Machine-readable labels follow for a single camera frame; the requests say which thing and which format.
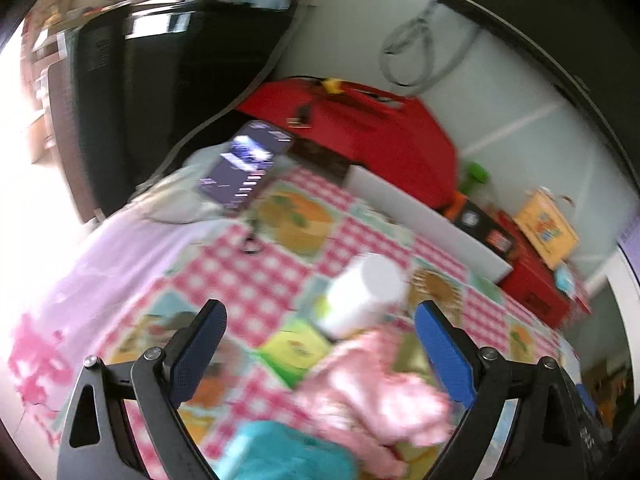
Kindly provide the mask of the pink white fluffy cloth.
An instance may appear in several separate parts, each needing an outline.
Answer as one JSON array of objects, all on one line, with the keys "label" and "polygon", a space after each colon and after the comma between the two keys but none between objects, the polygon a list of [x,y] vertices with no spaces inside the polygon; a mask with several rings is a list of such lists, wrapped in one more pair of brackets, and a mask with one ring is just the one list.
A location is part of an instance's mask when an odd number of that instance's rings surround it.
[{"label": "pink white fluffy cloth", "polygon": [[395,372],[401,331],[384,324],[339,342],[294,390],[295,402],[322,439],[347,448],[378,478],[407,466],[390,448],[428,448],[449,439],[452,404],[417,374]]}]

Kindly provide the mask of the green soft cloth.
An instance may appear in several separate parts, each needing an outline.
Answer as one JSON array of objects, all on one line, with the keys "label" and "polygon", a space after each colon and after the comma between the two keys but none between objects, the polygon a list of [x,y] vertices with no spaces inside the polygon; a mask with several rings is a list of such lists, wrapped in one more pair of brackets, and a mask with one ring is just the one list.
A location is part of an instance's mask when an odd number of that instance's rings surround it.
[{"label": "green soft cloth", "polygon": [[415,333],[407,332],[402,335],[393,371],[416,374],[428,384],[433,382],[430,363]]}]

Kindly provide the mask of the blue wet wipes pack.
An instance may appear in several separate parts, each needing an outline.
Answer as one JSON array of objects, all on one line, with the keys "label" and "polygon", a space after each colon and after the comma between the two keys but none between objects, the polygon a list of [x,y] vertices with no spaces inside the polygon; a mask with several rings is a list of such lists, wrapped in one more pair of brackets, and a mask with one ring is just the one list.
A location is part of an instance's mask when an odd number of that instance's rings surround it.
[{"label": "blue wet wipes pack", "polygon": [[572,268],[561,262],[553,271],[554,284],[559,292],[574,300],[577,295],[576,280]]}]

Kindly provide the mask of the white shelf desk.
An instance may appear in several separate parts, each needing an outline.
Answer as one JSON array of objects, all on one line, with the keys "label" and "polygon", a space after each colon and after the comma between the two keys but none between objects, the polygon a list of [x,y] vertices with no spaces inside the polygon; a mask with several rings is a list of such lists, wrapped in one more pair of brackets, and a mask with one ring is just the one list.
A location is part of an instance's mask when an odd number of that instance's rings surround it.
[{"label": "white shelf desk", "polygon": [[628,344],[639,342],[639,278],[623,248],[617,247],[586,281],[585,288],[589,297],[608,285],[612,289],[620,317],[627,335]]}]

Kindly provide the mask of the checkered picture tablecloth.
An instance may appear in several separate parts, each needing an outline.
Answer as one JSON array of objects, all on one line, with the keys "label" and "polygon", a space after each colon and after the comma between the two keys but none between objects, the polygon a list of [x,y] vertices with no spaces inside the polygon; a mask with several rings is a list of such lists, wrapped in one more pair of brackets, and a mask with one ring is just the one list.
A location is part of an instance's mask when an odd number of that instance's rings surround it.
[{"label": "checkered picture tablecloth", "polygon": [[26,312],[10,337],[6,366],[51,444],[88,354],[137,359],[194,317],[206,300],[227,308],[219,353],[181,414],[194,440],[217,458],[245,419],[272,418],[310,431],[283,379],[270,370],[273,343],[289,325],[309,322],[329,282],[365,252],[391,258],[411,278],[392,317],[406,330],[418,302],[438,297],[454,325],[480,346],[536,362],[554,356],[573,379],[568,342],[497,284],[425,237],[312,171],[285,170],[255,203],[262,250],[240,248],[242,219],[205,204],[201,221],[168,223],[165,208],[129,205],[108,218],[47,300]]}]

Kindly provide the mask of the teal plastic toy case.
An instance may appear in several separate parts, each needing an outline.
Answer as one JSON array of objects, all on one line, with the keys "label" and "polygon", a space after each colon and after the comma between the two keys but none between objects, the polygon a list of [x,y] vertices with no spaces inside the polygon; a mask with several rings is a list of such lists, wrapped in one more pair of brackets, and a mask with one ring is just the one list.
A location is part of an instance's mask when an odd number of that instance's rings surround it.
[{"label": "teal plastic toy case", "polygon": [[272,420],[243,422],[213,466],[219,479],[357,479],[346,448]]}]

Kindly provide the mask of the black flat box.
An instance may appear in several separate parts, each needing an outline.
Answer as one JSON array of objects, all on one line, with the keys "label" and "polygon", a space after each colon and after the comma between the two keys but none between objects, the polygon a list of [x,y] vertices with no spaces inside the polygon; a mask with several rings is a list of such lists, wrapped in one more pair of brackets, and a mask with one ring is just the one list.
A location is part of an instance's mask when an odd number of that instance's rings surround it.
[{"label": "black flat box", "polygon": [[444,216],[458,229],[472,236],[503,260],[509,261],[515,238],[484,209],[457,192]]}]

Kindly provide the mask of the white pill bottle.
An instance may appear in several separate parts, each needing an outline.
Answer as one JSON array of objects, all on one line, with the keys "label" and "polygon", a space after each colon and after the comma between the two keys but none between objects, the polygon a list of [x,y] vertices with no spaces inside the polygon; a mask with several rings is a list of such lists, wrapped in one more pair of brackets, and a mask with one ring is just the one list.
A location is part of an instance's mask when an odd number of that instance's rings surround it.
[{"label": "white pill bottle", "polygon": [[391,258],[374,252],[356,255],[318,300],[314,324],[330,339],[345,339],[381,322],[406,288],[405,274]]}]

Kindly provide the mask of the white foam board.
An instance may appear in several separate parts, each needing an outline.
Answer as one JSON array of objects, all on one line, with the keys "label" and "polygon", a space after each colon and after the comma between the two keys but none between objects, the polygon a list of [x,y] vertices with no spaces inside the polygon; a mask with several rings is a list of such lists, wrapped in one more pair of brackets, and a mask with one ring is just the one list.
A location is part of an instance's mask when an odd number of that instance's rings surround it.
[{"label": "white foam board", "polygon": [[357,165],[350,166],[343,185],[350,194],[362,198],[414,234],[425,237],[489,281],[497,284],[511,273],[512,266],[506,260],[438,212],[369,170]]}]

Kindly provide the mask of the smartphone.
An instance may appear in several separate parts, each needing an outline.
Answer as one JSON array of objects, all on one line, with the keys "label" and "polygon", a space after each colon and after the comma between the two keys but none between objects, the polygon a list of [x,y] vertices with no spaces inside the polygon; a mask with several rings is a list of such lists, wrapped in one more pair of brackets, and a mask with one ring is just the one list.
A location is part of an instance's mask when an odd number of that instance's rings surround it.
[{"label": "smartphone", "polygon": [[198,182],[198,190],[225,211],[239,212],[257,194],[293,137],[261,120],[247,122],[222,151],[218,162]]}]

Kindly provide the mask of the large red gift box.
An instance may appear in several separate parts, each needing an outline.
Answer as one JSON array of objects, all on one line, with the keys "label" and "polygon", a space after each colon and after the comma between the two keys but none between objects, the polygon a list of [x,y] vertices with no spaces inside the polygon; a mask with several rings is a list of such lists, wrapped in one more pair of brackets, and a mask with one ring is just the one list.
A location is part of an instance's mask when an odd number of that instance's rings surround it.
[{"label": "large red gift box", "polygon": [[454,199],[456,147],[418,98],[288,77],[261,84],[238,110],[363,166],[433,209]]}]

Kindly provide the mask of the yellow handled gift box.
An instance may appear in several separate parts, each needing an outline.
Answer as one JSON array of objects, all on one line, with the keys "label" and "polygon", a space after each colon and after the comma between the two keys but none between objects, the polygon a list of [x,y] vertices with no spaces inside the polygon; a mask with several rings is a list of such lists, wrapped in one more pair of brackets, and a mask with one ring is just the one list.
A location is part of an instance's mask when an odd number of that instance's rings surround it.
[{"label": "yellow handled gift box", "polygon": [[580,238],[558,206],[558,199],[574,207],[566,195],[553,195],[548,188],[535,188],[513,221],[538,252],[546,266],[554,271],[579,245]]}]

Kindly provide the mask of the wall mounted television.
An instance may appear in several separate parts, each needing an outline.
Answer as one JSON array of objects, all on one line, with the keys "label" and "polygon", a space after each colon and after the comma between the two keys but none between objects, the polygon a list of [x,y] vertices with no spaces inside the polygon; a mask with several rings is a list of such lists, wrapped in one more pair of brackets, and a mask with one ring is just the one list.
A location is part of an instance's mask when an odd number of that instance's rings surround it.
[{"label": "wall mounted television", "polygon": [[437,0],[526,52],[639,182],[639,0]]}]

